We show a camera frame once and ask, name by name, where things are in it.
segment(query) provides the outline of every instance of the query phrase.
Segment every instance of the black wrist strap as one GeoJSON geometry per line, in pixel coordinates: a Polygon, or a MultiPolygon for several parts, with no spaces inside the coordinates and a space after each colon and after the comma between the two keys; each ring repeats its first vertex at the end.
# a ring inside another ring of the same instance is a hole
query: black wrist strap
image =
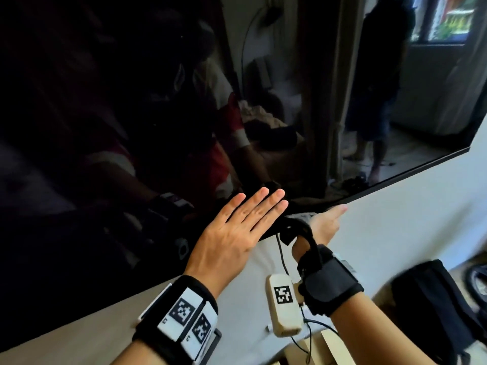
{"type": "Polygon", "coordinates": [[[132,340],[140,340],[168,365],[199,363],[216,328],[218,307],[197,279],[181,276],[142,314],[132,340]]]}
{"type": "Polygon", "coordinates": [[[330,249],[319,245],[323,265],[316,269],[314,251],[306,252],[298,264],[302,283],[298,287],[313,315],[330,316],[350,297],[363,292],[362,285],[330,249]]]}

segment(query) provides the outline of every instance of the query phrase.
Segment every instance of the television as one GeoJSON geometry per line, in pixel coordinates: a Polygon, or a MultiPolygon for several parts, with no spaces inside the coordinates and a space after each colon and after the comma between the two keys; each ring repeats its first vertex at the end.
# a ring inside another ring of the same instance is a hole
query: television
{"type": "Polygon", "coordinates": [[[323,212],[487,112],[485,0],[0,5],[0,351],[180,275],[236,192],[323,212]]]}

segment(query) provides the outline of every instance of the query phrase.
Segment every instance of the hand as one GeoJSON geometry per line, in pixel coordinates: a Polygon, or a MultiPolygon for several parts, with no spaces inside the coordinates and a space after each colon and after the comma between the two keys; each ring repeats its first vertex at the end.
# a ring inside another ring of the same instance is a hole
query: hand
{"type": "Polygon", "coordinates": [[[262,202],[268,194],[267,188],[261,188],[235,211],[246,197],[239,193],[222,208],[196,243],[184,274],[203,283],[215,299],[243,270],[250,251],[287,208],[288,202],[281,200],[282,189],[262,202]]]}
{"type": "MultiPolygon", "coordinates": [[[[347,205],[338,205],[329,209],[325,213],[317,214],[310,220],[313,238],[318,245],[327,245],[330,243],[335,233],[340,229],[339,218],[347,211],[347,205]]],[[[306,239],[298,236],[292,248],[294,259],[299,262],[301,257],[310,249],[306,239]]]]}

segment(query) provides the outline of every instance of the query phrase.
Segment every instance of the bag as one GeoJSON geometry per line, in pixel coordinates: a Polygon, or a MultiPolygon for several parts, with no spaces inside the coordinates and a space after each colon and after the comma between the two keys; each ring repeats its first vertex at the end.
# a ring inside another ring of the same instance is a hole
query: bag
{"type": "Polygon", "coordinates": [[[440,260],[407,270],[392,282],[397,316],[403,332],[441,365],[470,362],[464,351],[487,333],[466,303],[440,260]]]}

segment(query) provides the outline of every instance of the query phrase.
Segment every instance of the window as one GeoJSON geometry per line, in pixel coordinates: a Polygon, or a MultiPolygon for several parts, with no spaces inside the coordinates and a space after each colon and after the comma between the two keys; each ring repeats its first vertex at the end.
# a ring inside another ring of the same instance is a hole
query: window
{"type": "Polygon", "coordinates": [[[472,26],[477,0],[413,0],[417,43],[464,43],[472,26]]]}

